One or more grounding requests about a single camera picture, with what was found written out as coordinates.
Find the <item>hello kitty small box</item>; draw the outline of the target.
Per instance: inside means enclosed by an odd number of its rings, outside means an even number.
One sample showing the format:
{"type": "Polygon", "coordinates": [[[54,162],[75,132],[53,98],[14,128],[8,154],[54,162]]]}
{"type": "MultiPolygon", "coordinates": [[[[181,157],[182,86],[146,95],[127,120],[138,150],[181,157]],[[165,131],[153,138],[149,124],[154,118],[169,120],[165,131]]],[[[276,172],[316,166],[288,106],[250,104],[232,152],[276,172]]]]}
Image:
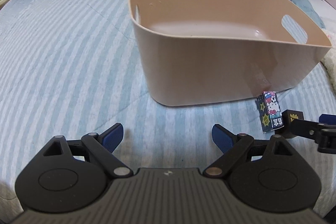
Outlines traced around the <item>hello kitty small box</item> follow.
{"type": "Polygon", "coordinates": [[[280,105],[275,92],[263,92],[258,96],[257,109],[260,114],[260,122],[263,132],[274,131],[284,125],[280,105]]]}

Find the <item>blue striped bed sheet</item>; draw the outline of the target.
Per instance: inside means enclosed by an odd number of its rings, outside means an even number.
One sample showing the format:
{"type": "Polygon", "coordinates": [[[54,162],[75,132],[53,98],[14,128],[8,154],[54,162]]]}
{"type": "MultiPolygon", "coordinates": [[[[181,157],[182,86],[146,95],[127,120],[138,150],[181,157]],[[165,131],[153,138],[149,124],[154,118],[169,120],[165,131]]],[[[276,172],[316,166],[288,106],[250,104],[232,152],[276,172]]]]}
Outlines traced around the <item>blue striped bed sheet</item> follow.
{"type": "Polygon", "coordinates": [[[204,168],[211,128],[268,139],[255,100],[166,107],[147,90],[127,0],[11,0],[1,9],[1,217],[21,212],[15,179],[54,135],[114,123],[128,166],[204,168]]]}

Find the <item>beige plastic storage bin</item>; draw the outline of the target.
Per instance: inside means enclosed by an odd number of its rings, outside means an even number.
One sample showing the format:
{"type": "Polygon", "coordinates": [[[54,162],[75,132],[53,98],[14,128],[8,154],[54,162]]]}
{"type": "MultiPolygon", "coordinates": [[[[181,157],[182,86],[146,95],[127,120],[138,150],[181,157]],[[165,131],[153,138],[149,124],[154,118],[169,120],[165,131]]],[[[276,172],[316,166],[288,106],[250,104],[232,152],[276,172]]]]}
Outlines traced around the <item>beige plastic storage bin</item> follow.
{"type": "Polygon", "coordinates": [[[128,0],[150,96],[218,103],[299,84],[331,42],[290,0],[128,0]]]}

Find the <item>white fluffy plush toy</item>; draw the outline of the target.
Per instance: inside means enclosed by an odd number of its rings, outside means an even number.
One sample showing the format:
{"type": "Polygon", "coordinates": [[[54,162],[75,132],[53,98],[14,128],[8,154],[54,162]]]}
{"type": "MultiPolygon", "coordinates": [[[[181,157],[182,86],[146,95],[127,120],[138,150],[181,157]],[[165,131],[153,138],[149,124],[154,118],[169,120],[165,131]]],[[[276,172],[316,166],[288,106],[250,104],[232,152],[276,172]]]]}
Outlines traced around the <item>white fluffy plush toy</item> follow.
{"type": "Polygon", "coordinates": [[[325,27],[322,29],[331,42],[331,49],[322,59],[322,64],[326,68],[333,89],[336,90],[336,37],[335,20],[322,17],[325,27]]]}

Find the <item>black gold small box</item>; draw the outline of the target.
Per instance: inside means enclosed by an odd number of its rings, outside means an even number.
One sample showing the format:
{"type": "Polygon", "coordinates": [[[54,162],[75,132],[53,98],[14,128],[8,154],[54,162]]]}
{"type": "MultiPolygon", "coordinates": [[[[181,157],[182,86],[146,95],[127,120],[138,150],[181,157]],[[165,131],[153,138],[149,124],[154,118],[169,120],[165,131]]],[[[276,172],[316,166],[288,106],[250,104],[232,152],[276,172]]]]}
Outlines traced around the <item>black gold small box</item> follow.
{"type": "Polygon", "coordinates": [[[274,133],[283,136],[285,139],[295,138],[295,135],[290,130],[290,126],[295,119],[304,120],[303,112],[288,109],[283,111],[281,115],[283,126],[275,130],[274,133]]]}

